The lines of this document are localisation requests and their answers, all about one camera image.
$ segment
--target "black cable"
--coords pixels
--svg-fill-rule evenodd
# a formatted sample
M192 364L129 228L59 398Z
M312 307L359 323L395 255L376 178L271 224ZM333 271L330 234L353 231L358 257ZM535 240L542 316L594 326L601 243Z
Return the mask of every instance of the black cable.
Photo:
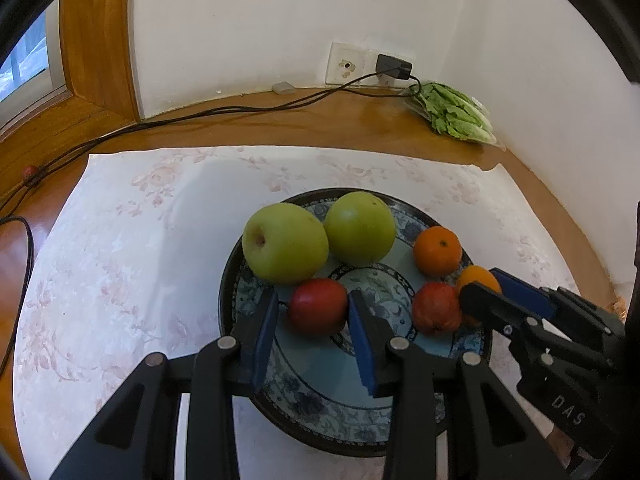
M33 264L34 264L34 256L35 256L33 233L31 232L31 227L29 226L29 223L21 216L7 216L5 218L0 218L0 226L9 224L11 222L20 222L22 225L24 225L24 228L27 231L27 264L26 264L26 270L24 271L24 280L22 282L22 291L20 292L20 301L18 302L18 310L15 313L14 327L11 330L11 336L9 337L9 342L7 343L6 351L4 353L4 358L2 358L2 363L0 364L0 377L2 377L2 375L4 374L4 370L6 368L7 363L9 362L9 357L11 356L11 352L14 350L15 337L18 333L18 320L20 319L20 313L22 311L22 306L24 304L24 297L27 294L27 287L31 279L31 273L33 272Z
M194 114L190 114L190 115L187 115L187 116L176 117L176 118L171 118L171 119L164 119L164 120L159 120L159 121L149 121L149 122L145 122L145 123L132 124L131 126L125 126L124 128L116 130L115 132L111 132L111 133L106 134L104 136L98 137L97 139L86 140L85 142L81 142L80 144L76 144L72 148L69 148L68 150L66 150L66 152L62 153L61 155L58 155L53 160L50 160L44 166L41 166L39 168L38 172L35 175L33 175L30 180L28 180L27 182L23 183L22 186L17 187L7 197L7 199L4 200L2 205L0 205L0 211L2 211L2 209L4 209L8 205L9 202L11 202L11 200L18 194L18 192L21 189L26 188L24 193L22 194L22 196L18 199L18 202L15 203L14 207L11 209L11 211L7 215L5 215L4 217L0 218L0 226L2 226L4 224L7 224L9 222L18 221L18 222L21 222L24 225L24 227L25 227L25 229L27 231L27 267L26 267L26 270L25 270L25 273L24 273L24 282L22 284L22 292L20 294L20 302L18 304L18 310L17 310L17 313L15 315L14 327L12 329L11 337L9 339L9 343L8 343L6 352L4 354L4 358L2 359L2 363L0 364L0 377L2 377L2 374L4 373L4 369L6 368L6 364L9 361L9 356L11 355L11 352L14 349L15 337L16 337L17 330L18 330L18 320L20 319L20 313L22 311L22 305L24 304L24 298L25 298L25 295L27 293L27 287L29 285L29 280L31 279L31 273L33 272L34 252L35 252L34 243L33 243L33 234L31 232L31 227L29 226L29 223L21 216L12 216L12 215L20 207L20 204L25 199L25 197L27 196L28 192L30 191L30 189L34 185L34 183L38 184L46 176L49 176L50 174L53 174L53 173L61 170L62 168L68 166L73 161L78 160L78 158L80 158L81 156L87 154L88 152L90 152L91 150L96 148L97 146L100 146L100 144L106 142L107 140L115 139L116 137L120 137L122 135L130 134L130 133L133 133L133 132L140 132L140 131L143 131L143 130L148 130L150 128L159 128L160 126L167 126L168 124L175 124L175 123L178 123L178 122L187 121L187 120L191 120L191 119L212 117L212 116L216 116L216 115L242 114L242 113L265 113L265 112L277 112L277 111L286 111L286 110L297 110L299 108L303 108L303 107L309 106L311 104L317 103L318 101L321 101L322 99L325 99L326 97L329 97L329 95L334 94L334 93L339 92L339 91L346 91L346 92L350 92L350 93L353 93L353 94L356 94L356 95L361 95L361 96L364 96L364 97L375 97L375 98L388 98L388 97L402 98L402 97L406 97L406 96L407 97L411 97L411 96L418 95L422 91L422 84L420 83L420 80L418 78L412 76L412 75L410 75L409 77L411 79L414 79L418 83L418 85L417 85L417 90L414 93L408 94L408 95L404 95L402 93L398 93L398 94L367 94L366 92L359 92L359 91L355 91L353 89L348 88L349 86L351 86L351 85L353 85L353 84L355 84L355 83L357 83L359 81L362 81L363 79L366 79L366 78L369 78L369 77L374 77L374 76L377 76L377 75L382 75L385 72L388 72L388 71L382 71L382 72L375 72L375 73L372 73L372 74L367 74L367 75L361 76L359 78L356 78L356 79L354 79L352 81L349 81L348 83L340 85L338 87L327 88L325 90L321 90L319 92L315 92L315 93L310 94L308 96L301 97L299 99L294 99L293 101L289 101L287 103L284 103L284 104L281 104L281 105L277 105L277 106L273 106L273 107L253 107L253 106L242 106L242 105L221 106L221 107L216 107L216 108L208 108L207 110L203 110L201 112L196 112Z

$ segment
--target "blue and white plate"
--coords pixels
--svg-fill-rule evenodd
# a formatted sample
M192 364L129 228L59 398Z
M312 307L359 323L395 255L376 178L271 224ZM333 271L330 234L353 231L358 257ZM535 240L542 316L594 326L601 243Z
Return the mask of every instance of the blue and white plate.
M331 205L350 188L309 191L288 199L324 221ZM461 327L454 334L424 336L411 322L414 294L430 278L414 265L412 247L427 227L438 225L427 214L396 198L374 192L393 212L396 241L380 263L355 269L332 256L316 277L341 282L347 290L359 288L377 316L388 320L396 335L427 352L455 358L465 351L489 355L491 331ZM441 281L455 285L462 269L471 264L466 253L458 270ZM252 314L267 283L256 278L234 247L220 286L220 332L229 334L236 319ZM286 303L294 287L278 286L280 317L262 391L254 404L281 430L309 446L348 456L380 456L389 435L390 397L373 399L360 383L348 328L326 338L308 338L288 324ZM436 421L444 426L444 402L436 394Z

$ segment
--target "red apple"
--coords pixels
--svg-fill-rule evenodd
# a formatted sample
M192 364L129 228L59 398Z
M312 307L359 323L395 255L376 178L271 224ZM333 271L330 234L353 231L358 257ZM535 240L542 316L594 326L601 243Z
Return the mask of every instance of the red apple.
M425 335L454 332L462 322L456 289L442 282L425 283L414 297L411 315L416 329Z
M306 280L293 292L287 315L293 327L305 335L338 333L347 319L347 290L329 278Z

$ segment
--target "green apple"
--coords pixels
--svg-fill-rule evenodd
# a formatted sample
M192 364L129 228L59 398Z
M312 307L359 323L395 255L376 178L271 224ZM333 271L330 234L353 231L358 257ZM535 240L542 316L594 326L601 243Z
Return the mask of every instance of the green apple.
M332 254L352 267L380 261L396 239L391 209L377 196L353 191L341 196L324 219Z
M263 207L249 218L242 252L258 278L292 285L318 272L329 256L329 242L315 216L283 202Z

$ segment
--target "white floral tablecloth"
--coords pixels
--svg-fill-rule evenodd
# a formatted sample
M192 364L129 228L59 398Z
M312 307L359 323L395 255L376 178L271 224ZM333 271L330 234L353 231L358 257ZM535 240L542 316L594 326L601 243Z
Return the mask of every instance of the white floral tablecloth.
M15 418L31 478L50 476L147 353L176 357L219 335L220 277L252 213L337 186L377 190L424 210L458 234L477 264L534 285L576 290L556 245L501 166L481 171L277 146L92 155L38 255L18 326ZM491 365L514 391L518 369L500 335ZM235 399L234 407L243 480L382 474L381 458L311 449L272 426L248 400ZM541 431L550 430L548 420L527 410ZM176 478L183 478L183 437L181 420Z

